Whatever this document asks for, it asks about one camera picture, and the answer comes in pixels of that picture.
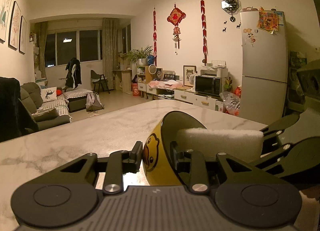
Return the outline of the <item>yellow duck bowl black inside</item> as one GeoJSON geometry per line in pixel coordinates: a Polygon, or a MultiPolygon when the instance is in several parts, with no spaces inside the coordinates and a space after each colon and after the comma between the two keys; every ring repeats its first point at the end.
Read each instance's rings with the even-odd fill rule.
{"type": "Polygon", "coordinates": [[[149,185],[189,184],[189,174],[178,174],[170,157],[170,143],[176,140],[179,130],[188,128],[204,128],[204,125],[187,113],[171,111],[149,135],[143,148],[143,168],[149,185]]]}

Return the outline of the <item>white sponge block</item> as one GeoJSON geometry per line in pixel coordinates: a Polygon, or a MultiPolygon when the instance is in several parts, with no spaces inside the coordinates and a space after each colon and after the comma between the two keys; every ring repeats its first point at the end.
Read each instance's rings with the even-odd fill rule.
{"type": "Polygon", "coordinates": [[[260,158],[264,136],[258,130],[189,128],[179,130],[174,140],[182,150],[198,150],[211,157],[225,152],[249,163],[260,158]]]}

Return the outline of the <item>plastic bag with red items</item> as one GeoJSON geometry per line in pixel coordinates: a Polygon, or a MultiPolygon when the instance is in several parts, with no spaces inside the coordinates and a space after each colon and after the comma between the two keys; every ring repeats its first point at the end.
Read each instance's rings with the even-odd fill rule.
{"type": "Polygon", "coordinates": [[[224,91],[220,93],[225,113],[237,116],[240,111],[240,98],[242,86],[239,85],[233,92],[224,91]]]}

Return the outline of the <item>white tv cabinet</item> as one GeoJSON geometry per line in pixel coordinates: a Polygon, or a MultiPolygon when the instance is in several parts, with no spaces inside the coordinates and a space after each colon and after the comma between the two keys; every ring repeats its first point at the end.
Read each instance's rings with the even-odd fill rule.
{"type": "Polygon", "coordinates": [[[145,98],[178,100],[181,102],[193,104],[198,107],[212,109],[218,112],[224,112],[223,101],[218,98],[203,96],[192,93],[189,90],[182,89],[160,89],[152,88],[147,83],[138,83],[138,90],[145,98]]]}

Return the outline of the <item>silver refrigerator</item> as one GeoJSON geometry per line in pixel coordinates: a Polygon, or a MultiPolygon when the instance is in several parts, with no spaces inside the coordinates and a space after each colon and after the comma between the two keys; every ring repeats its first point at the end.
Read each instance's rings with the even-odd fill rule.
{"type": "Polygon", "coordinates": [[[239,116],[271,124],[283,114],[288,73],[282,11],[242,11],[242,92],[239,116]]]}

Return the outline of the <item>grey backpack on floor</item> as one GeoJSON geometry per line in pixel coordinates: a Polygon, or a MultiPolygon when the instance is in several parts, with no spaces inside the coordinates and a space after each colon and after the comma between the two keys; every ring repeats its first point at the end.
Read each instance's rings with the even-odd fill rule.
{"type": "Polygon", "coordinates": [[[87,112],[94,112],[104,109],[104,105],[100,101],[99,95],[94,92],[90,92],[87,94],[86,100],[86,111],[87,112]]]}

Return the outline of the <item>black microwave oven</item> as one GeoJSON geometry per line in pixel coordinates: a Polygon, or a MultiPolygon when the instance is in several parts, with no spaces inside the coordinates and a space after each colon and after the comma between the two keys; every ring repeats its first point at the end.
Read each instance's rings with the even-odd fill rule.
{"type": "Polygon", "coordinates": [[[223,92],[225,78],[195,76],[195,91],[201,94],[218,96],[223,92]]]}

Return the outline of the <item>black folding chair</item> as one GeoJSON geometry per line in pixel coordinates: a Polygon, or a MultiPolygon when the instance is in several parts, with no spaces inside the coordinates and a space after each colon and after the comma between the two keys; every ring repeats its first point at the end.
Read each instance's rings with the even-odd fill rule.
{"type": "Polygon", "coordinates": [[[100,88],[102,88],[103,91],[107,91],[108,93],[110,93],[110,89],[108,88],[108,82],[104,74],[97,74],[94,70],[91,70],[90,76],[94,92],[99,94],[100,88]]]}

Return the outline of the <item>framed picture on cabinet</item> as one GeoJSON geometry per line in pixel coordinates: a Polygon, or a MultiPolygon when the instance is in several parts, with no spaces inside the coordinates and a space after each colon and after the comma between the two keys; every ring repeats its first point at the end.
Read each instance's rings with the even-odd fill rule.
{"type": "Polygon", "coordinates": [[[188,87],[193,87],[196,73],[197,73],[197,69],[195,65],[184,65],[183,66],[183,85],[188,87]]]}

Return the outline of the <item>clothes on rack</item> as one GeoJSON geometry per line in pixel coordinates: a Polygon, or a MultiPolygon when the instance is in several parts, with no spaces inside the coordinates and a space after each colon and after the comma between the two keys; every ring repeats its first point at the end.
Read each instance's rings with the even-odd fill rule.
{"type": "Polygon", "coordinates": [[[78,87],[81,82],[81,67],[80,61],[77,58],[72,58],[66,65],[66,86],[72,89],[78,87]]]}

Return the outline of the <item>green potted plant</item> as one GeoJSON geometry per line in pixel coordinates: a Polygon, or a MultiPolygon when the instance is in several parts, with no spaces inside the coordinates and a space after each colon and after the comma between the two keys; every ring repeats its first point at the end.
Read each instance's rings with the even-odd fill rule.
{"type": "Polygon", "coordinates": [[[124,58],[131,64],[135,64],[139,59],[147,58],[153,52],[152,46],[147,46],[141,49],[132,49],[128,53],[124,54],[124,58]]]}

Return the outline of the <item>white deer cushion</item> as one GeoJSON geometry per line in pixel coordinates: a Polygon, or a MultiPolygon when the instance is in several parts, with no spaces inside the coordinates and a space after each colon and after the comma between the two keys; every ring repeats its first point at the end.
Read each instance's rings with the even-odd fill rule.
{"type": "Polygon", "coordinates": [[[41,89],[41,98],[43,102],[51,102],[57,100],[56,91],[56,87],[41,89]]]}

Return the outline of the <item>grey sofa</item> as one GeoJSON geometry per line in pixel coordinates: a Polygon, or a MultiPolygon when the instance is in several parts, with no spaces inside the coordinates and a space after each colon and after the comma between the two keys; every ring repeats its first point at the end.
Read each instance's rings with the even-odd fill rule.
{"type": "Polygon", "coordinates": [[[45,130],[55,126],[71,123],[71,113],[86,108],[88,89],[75,89],[59,93],[57,88],[57,100],[43,102],[41,88],[34,82],[21,85],[21,101],[37,123],[39,130],[45,130]]]}

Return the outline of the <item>black coat on chair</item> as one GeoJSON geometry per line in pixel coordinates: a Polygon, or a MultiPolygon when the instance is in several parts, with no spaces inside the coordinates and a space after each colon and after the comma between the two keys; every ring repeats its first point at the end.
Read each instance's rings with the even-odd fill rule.
{"type": "Polygon", "coordinates": [[[1,77],[1,142],[38,130],[37,123],[21,101],[20,82],[1,77]]]}

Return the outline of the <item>red knot wall ornament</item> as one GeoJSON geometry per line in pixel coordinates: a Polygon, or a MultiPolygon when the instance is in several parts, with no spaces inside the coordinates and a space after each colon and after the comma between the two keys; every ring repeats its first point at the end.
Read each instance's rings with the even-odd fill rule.
{"type": "Polygon", "coordinates": [[[174,45],[175,45],[175,54],[178,55],[178,50],[180,49],[180,28],[179,28],[179,24],[180,22],[185,19],[186,14],[185,12],[183,12],[181,9],[179,9],[176,4],[174,4],[174,8],[171,11],[170,15],[168,15],[167,17],[167,21],[169,23],[171,23],[174,26],[173,29],[173,41],[174,41],[174,45]]]}

